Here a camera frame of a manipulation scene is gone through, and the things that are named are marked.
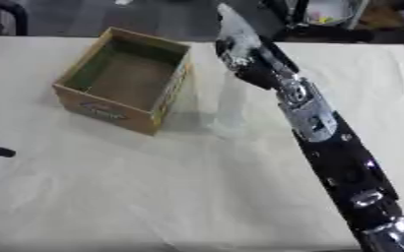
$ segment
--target table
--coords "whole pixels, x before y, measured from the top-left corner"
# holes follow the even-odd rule
[[[63,109],[51,88],[93,38],[0,37],[0,250],[324,250],[356,241],[274,94],[243,85],[247,133],[209,127],[225,68],[192,44],[156,137]],[[359,133],[402,196],[404,46],[281,44]]]

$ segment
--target cardboard box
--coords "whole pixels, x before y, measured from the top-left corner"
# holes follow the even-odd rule
[[[68,110],[154,135],[190,70],[189,46],[110,28],[53,87]]]

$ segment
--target white tablecloth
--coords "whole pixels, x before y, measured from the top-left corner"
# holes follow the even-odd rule
[[[273,93],[243,84],[246,134],[213,134],[225,68],[210,44],[193,44],[195,85],[156,137],[64,110],[50,85],[93,41],[0,37],[0,146],[18,152],[0,158],[0,250],[356,245]],[[359,133],[404,209],[404,46],[282,47]]]

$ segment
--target floor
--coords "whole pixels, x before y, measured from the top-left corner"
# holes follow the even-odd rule
[[[24,0],[31,35],[98,36],[113,26],[167,38],[206,41],[216,37],[218,0]],[[258,1],[224,1],[234,6],[263,34],[281,26]]]

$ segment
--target printed label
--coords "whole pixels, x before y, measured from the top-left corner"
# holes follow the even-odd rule
[[[105,117],[111,120],[125,120],[128,119],[125,115],[114,112],[111,110],[111,107],[107,104],[102,104],[98,101],[88,101],[80,103],[80,106],[86,108],[87,110],[91,111],[91,113]]]

